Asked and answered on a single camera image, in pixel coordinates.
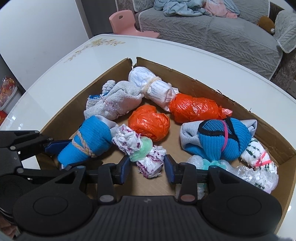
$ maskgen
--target table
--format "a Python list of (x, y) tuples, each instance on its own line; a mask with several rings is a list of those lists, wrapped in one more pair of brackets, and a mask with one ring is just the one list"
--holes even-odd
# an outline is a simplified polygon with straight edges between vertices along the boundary
[[(165, 65), (197, 79), (267, 121), (296, 149), (296, 100), (255, 72), (218, 55), (161, 39), (101, 34), (62, 58), (21, 97), (0, 130), (41, 130), (78, 92), (124, 58)], [(35, 158), (25, 168), (39, 168)], [(296, 239), (296, 195), (278, 232)]]

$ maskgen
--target pink plastic chair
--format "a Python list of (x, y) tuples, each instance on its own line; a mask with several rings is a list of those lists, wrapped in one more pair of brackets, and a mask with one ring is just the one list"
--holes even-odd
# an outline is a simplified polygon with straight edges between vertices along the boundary
[(122, 10), (113, 13), (109, 17), (113, 33), (122, 35), (133, 35), (150, 38), (158, 38), (159, 33), (153, 31), (140, 32), (135, 28), (135, 17), (131, 10)]

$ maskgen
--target round orange bundle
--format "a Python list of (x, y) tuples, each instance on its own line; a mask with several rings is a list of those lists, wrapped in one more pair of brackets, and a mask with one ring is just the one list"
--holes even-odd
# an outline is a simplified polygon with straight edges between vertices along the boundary
[(218, 106), (211, 99), (192, 97), (181, 93), (177, 94), (170, 102), (169, 108), (177, 123), (210, 119), (222, 120), (232, 115), (232, 110)]
[(157, 113), (155, 106), (146, 104), (132, 113), (128, 127), (155, 142), (168, 134), (170, 119), (164, 113)]

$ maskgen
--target sofa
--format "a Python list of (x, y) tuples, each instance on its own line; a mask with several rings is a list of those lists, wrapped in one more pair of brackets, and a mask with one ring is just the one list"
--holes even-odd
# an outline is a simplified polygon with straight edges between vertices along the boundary
[[(136, 27), (159, 38), (197, 47), (253, 70), (287, 90), (296, 76), (296, 14), (269, 0), (233, 0), (237, 19), (202, 15), (164, 16), (153, 0), (115, 0), (117, 10), (130, 9)], [(261, 16), (275, 23), (275, 34), (257, 26)]]

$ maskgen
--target green hair tie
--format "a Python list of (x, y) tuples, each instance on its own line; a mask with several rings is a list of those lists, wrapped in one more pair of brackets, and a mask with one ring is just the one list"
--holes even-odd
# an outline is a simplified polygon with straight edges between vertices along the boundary
[(142, 144), (140, 150), (138, 150), (130, 155), (131, 162), (143, 160), (149, 154), (151, 149), (153, 148), (153, 143), (150, 138), (141, 137), (141, 140), (142, 140), (143, 144)]

